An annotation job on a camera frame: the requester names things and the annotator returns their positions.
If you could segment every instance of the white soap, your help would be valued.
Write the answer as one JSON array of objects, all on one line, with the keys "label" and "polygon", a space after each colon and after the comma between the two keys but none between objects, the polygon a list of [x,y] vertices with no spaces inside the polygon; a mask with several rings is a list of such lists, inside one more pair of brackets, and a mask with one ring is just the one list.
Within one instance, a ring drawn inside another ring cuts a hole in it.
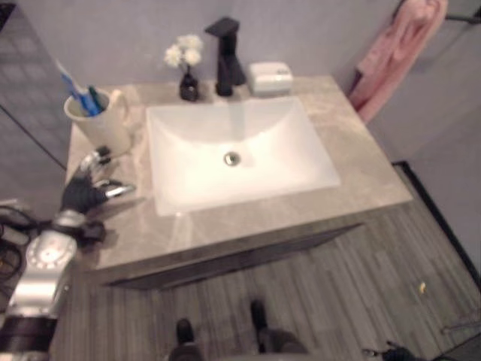
[{"label": "white soap", "polygon": [[292,72],[284,62],[254,62],[247,69],[253,96],[283,96],[292,88]]}]

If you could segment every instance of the black faucet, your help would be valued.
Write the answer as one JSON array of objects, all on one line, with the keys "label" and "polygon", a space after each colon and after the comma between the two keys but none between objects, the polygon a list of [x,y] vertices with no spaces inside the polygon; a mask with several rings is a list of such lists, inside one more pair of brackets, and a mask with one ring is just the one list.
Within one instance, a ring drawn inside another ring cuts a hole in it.
[{"label": "black faucet", "polygon": [[239,22],[230,17],[223,17],[205,29],[205,32],[219,38],[217,58],[216,91],[220,96],[231,96],[233,85],[242,85],[246,76],[235,56]]}]

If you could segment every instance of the vase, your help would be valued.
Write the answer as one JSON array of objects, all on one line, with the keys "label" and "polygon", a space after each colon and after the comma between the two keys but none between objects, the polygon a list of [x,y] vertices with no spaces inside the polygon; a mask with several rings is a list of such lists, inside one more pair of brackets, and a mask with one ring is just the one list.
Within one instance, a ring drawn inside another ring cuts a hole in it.
[{"label": "vase", "polygon": [[179,85],[179,94],[183,100],[195,102],[198,99],[198,81],[191,74],[186,72]]}]

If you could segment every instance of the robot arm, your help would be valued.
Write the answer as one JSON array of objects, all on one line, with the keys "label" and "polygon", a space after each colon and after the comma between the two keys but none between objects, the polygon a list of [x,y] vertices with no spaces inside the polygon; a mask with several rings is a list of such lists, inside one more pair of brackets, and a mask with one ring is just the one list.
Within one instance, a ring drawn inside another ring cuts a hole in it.
[{"label": "robot arm", "polygon": [[26,269],[5,312],[0,329],[0,360],[48,359],[56,321],[70,287],[70,273],[78,242],[83,237],[86,212],[135,189],[116,180],[92,184],[93,175],[110,162],[101,147],[80,163],[62,197],[62,209],[49,229],[26,251]]}]

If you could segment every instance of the shoe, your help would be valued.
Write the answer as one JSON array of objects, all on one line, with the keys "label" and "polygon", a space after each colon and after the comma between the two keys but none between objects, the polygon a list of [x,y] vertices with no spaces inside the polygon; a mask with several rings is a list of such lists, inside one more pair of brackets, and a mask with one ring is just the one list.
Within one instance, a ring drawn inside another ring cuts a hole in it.
[{"label": "shoe", "polygon": [[194,330],[186,318],[177,321],[177,341],[179,344],[194,342]]},{"label": "shoe", "polygon": [[252,316],[257,333],[259,333],[261,329],[268,327],[268,322],[265,318],[264,303],[262,303],[262,301],[256,299],[250,303],[250,315]]}]

